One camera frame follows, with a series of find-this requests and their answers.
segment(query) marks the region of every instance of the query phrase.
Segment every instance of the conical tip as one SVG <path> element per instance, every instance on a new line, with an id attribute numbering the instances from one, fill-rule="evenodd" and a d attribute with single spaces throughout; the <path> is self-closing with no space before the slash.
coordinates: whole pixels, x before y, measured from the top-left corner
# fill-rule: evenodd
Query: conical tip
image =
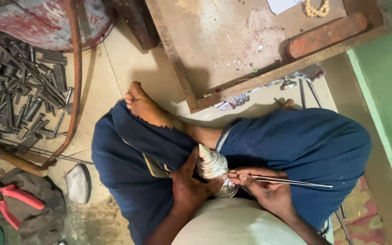
<path id="1" fill-rule="evenodd" d="M 200 158 L 210 158 L 211 157 L 210 149 L 206 148 L 202 144 L 199 144 L 199 157 Z"/>

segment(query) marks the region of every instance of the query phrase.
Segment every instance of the red pliers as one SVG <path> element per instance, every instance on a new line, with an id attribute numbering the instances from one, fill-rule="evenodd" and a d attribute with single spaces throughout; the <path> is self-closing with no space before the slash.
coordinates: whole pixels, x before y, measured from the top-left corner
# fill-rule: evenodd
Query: red pliers
<path id="1" fill-rule="evenodd" d="M 12 213 L 10 213 L 3 196 L 16 198 L 39 210 L 45 208 L 45 204 L 40 199 L 29 194 L 28 192 L 17 189 L 13 184 L 9 184 L 8 186 L 0 186 L 0 211 L 7 222 L 16 230 L 19 229 L 20 221 Z"/>

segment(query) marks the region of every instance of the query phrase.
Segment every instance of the blue lungi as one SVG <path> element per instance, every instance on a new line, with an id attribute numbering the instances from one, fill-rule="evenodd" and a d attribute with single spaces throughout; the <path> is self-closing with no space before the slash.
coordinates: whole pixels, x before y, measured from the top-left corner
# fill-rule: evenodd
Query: blue lungi
<path id="1" fill-rule="evenodd" d="M 176 130 L 151 125 L 118 102 L 95 126 L 92 159 L 141 245 L 173 205 L 172 180 L 198 144 Z M 256 166 L 286 172 L 291 180 L 333 188 L 291 186 L 297 213 L 316 229 L 336 211 L 362 176 L 371 149 L 357 122 L 327 109 L 280 110 L 237 119 L 217 148 L 228 167 Z"/>

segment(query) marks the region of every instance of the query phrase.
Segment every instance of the wooden table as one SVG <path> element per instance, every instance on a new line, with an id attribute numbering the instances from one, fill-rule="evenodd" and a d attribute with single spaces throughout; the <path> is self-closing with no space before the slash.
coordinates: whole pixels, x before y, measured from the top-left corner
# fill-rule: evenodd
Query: wooden table
<path id="1" fill-rule="evenodd" d="M 146 0 L 191 113 L 267 84 L 384 35 L 375 0 L 330 0 L 329 14 L 308 18 L 303 5 L 275 15 L 267 0 Z M 311 0 L 319 8 L 320 0 Z M 297 61 L 289 39 L 361 12 L 365 33 Z"/>

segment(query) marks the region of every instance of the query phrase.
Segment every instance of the paper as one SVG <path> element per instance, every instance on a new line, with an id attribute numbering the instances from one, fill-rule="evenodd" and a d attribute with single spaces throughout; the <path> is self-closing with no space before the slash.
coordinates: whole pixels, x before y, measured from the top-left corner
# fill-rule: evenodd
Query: paper
<path id="1" fill-rule="evenodd" d="M 292 6 L 301 3 L 302 0 L 267 0 L 270 9 L 275 14 L 280 14 Z"/>

